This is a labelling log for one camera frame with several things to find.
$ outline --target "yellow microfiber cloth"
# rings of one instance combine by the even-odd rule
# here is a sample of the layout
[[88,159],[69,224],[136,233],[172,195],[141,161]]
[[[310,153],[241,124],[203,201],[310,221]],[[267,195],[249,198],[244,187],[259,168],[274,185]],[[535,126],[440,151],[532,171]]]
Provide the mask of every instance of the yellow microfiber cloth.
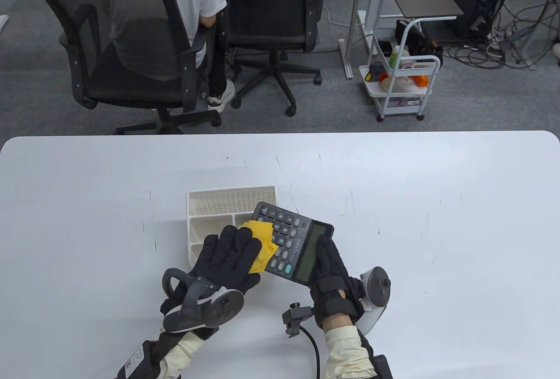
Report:
[[278,245],[272,243],[272,223],[250,220],[239,226],[239,228],[242,227],[251,229],[252,236],[262,243],[262,249],[258,257],[256,257],[249,273],[264,273],[268,261],[270,261],[274,253],[278,250]]

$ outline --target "calculator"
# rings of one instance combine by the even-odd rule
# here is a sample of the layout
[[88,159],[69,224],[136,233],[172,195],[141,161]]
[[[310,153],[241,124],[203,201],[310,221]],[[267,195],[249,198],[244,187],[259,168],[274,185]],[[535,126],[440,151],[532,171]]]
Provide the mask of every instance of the calculator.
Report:
[[321,235],[331,238],[334,227],[276,205],[258,203],[252,220],[272,223],[272,241],[279,246],[265,271],[309,285],[315,268],[315,248]]

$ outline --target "chair base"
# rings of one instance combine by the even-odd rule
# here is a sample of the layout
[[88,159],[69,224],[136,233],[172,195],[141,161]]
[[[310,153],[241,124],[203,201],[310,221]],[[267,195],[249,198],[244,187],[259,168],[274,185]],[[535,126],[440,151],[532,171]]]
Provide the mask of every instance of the chair base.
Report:
[[236,59],[234,65],[232,66],[234,68],[234,72],[238,73],[241,71],[240,65],[260,69],[260,73],[258,73],[258,75],[251,79],[246,85],[241,88],[240,91],[237,92],[236,99],[231,101],[231,106],[234,109],[238,109],[242,105],[242,97],[246,93],[251,91],[254,87],[262,83],[268,77],[272,76],[276,79],[286,97],[288,97],[288,101],[290,101],[290,106],[288,106],[288,108],[286,109],[286,115],[294,116],[297,110],[296,98],[292,94],[290,87],[288,87],[288,83],[286,83],[286,79],[284,79],[283,73],[314,74],[315,78],[313,80],[313,83],[315,83],[316,85],[320,85],[322,83],[320,69],[314,67],[305,67],[302,65],[294,65],[290,63],[279,63],[278,51],[271,51],[269,53],[268,63],[254,60]]
[[117,127],[114,134],[182,134],[183,132],[179,128],[180,125],[188,123],[195,124],[211,121],[213,126],[218,127],[222,125],[222,118],[218,111],[182,113],[181,115],[170,115],[169,109],[157,109],[157,112],[159,119]]

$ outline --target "label on strap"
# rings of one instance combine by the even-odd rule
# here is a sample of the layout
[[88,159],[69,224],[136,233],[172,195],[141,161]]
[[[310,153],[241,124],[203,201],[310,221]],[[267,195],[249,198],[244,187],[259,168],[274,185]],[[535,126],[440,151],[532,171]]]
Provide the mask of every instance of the label on strap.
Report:
[[132,375],[136,367],[144,360],[144,345],[140,345],[138,350],[134,351],[134,354],[128,359],[126,364],[124,365],[124,376],[126,379]]

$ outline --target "desk organizer compartment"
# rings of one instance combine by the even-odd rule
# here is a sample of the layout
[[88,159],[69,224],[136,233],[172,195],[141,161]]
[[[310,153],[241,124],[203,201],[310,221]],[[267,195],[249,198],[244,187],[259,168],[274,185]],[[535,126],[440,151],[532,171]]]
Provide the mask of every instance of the desk organizer compartment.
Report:
[[219,235],[227,225],[238,227],[249,221],[261,201],[276,205],[274,186],[189,191],[186,240],[190,266],[198,259],[206,236]]

